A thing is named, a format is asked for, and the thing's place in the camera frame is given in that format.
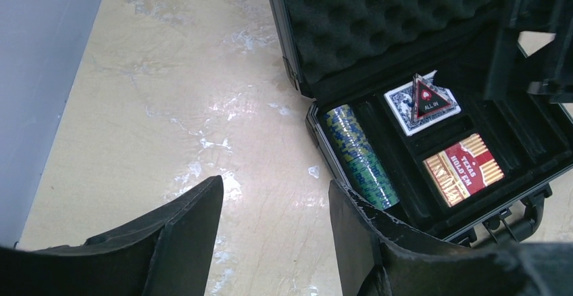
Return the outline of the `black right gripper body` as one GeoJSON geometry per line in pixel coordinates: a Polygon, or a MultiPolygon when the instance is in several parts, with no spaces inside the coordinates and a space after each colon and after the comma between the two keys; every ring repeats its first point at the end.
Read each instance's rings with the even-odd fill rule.
{"type": "Polygon", "coordinates": [[[492,57],[483,97],[512,91],[572,102],[572,0],[496,0],[492,57]]]}

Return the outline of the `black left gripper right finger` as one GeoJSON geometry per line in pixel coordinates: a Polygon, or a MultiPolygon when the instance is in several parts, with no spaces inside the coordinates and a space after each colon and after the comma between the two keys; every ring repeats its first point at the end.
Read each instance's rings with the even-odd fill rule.
{"type": "Polygon", "coordinates": [[[571,295],[572,245],[471,249],[436,239],[332,180],[330,221],[344,295],[571,295]]]}

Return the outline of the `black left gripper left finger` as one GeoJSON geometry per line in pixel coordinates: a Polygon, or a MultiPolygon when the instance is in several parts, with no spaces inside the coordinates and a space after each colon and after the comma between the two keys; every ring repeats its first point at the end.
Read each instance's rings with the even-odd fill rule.
{"type": "Polygon", "coordinates": [[[222,204],[221,176],[82,245],[1,249],[2,295],[203,295],[222,204]]]}

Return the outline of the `red Texas Hold'em card box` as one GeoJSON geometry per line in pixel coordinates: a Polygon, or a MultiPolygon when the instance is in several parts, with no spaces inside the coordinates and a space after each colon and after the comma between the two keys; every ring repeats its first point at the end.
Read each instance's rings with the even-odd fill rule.
{"type": "Polygon", "coordinates": [[[423,164],[449,208],[505,177],[502,168],[478,133],[431,155],[423,164]]]}

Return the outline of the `blue playing card deck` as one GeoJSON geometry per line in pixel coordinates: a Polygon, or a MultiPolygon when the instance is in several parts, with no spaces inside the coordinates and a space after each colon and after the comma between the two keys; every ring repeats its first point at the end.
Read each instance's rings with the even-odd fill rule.
{"type": "Polygon", "coordinates": [[[384,94],[408,137],[462,111],[449,89],[434,84],[436,73],[414,74],[411,81],[384,94]]]}

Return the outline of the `blue green poker chip stack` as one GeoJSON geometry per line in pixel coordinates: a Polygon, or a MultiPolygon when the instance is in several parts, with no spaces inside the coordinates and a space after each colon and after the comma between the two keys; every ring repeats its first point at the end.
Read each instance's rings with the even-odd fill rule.
{"type": "Polygon", "coordinates": [[[352,162],[373,153],[372,146],[349,105],[341,105],[326,112],[324,120],[336,148],[346,162],[352,162]]]}

